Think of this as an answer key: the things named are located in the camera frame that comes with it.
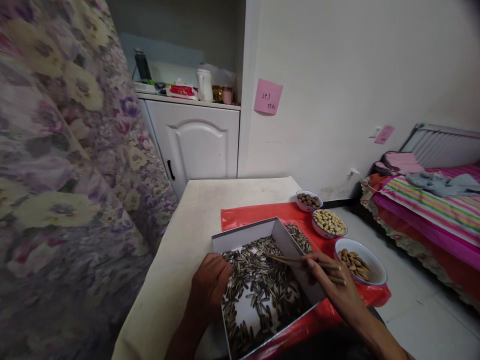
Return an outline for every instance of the chopsticks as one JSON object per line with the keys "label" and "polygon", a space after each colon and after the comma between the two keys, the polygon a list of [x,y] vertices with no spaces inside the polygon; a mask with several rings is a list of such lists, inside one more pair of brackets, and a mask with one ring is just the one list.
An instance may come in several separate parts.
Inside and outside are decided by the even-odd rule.
{"label": "chopsticks", "polygon": [[[304,261],[298,258],[293,258],[293,257],[288,257],[288,256],[280,256],[280,255],[271,255],[264,253],[264,255],[272,260],[278,261],[279,263],[286,264],[288,266],[291,266],[293,268],[297,268],[303,271],[309,271],[308,267],[302,266],[300,263],[303,263]],[[318,265],[320,265],[321,268],[323,269],[330,269],[330,270],[338,270],[340,271],[340,266],[339,265],[333,265],[325,262],[318,262],[316,261]],[[331,280],[332,283],[339,284],[346,286],[347,282],[340,278],[340,277],[335,277],[335,276],[330,276],[328,275],[328,278]]]}

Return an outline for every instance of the white tablecloth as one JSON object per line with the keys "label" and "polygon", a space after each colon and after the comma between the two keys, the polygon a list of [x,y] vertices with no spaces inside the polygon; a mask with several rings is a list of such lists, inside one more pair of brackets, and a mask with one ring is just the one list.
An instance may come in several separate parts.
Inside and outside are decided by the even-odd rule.
{"label": "white tablecloth", "polygon": [[[182,319],[192,276],[222,231],[220,210],[295,201],[301,190],[290,177],[191,180],[166,229],[115,344],[114,360],[163,359]],[[222,324],[209,328],[196,353],[212,359],[228,353]]]}

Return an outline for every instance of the cabinet handle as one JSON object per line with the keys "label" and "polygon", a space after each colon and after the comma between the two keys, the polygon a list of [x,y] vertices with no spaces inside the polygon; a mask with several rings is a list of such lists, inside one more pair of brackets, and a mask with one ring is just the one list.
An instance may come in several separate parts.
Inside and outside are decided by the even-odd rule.
{"label": "cabinet handle", "polygon": [[166,163],[168,164],[168,170],[170,170],[170,176],[173,181],[175,181],[174,173],[172,172],[172,165],[170,165],[170,160],[167,160]]}

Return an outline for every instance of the white cardboard box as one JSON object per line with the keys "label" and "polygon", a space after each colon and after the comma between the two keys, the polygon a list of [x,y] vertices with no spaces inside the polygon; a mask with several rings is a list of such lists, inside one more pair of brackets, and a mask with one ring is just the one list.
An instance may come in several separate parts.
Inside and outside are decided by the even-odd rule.
{"label": "white cardboard box", "polygon": [[[295,243],[294,239],[290,236],[290,233],[283,226],[282,222],[278,219],[278,217],[254,222],[249,225],[245,225],[213,235],[211,237],[213,243],[213,251],[215,253],[223,254],[224,252],[241,248],[246,244],[270,235],[272,235],[273,239],[277,243],[282,255],[291,258],[300,258],[303,256],[302,250]],[[277,332],[269,340],[265,341],[260,346],[252,349],[249,353],[244,355],[242,359],[253,354],[265,344],[273,340],[280,333],[287,330],[293,323],[298,321],[306,313],[311,311],[319,302],[325,299],[325,293],[318,283],[316,283],[315,285],[308,284],[307,273],[305,271],[302,271],[295,267],[292,267],[291,269],[296,280],[303,289],[303,292],[312,304],[312,307],[307,310],[302,316],[300,316],[297,320],[293,321],[290,325],[282,329],[280,332]],[[250,300],[245,298],[247,294],[248,291],[243,294],[243,296],[240,298],[239,302],[235,306],[235,309],[237,311],[236,322],[237,324],[239,324],[243,320],[245,320],[247,327],[249,328],[250,326],[252,326],[254,332],[256,333],[256,331],[260,328],[260,322],[257,312],[255,311],[255,309],[250,307]],[[228,334],[227,328],[225,326],[225,321],[223,327],[228,342]],[[232,354],[230,353],[230,344],[228,344],[228,354],[230,358],[232,358]]]}

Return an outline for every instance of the black thermos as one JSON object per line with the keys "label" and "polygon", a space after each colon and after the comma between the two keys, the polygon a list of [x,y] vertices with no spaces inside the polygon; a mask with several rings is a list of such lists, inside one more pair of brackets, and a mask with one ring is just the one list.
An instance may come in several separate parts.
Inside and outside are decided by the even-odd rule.
{"label": "black thermos", "polygon": [[147,62],[147,58],[142,50],[138,47],[135,49],[135,61],[136,67],[138,68],[138,72],[140,73],[141,82],[144,84],[154,85],[154,81],[152,80],[152,76],[150,75],[149,63]]}

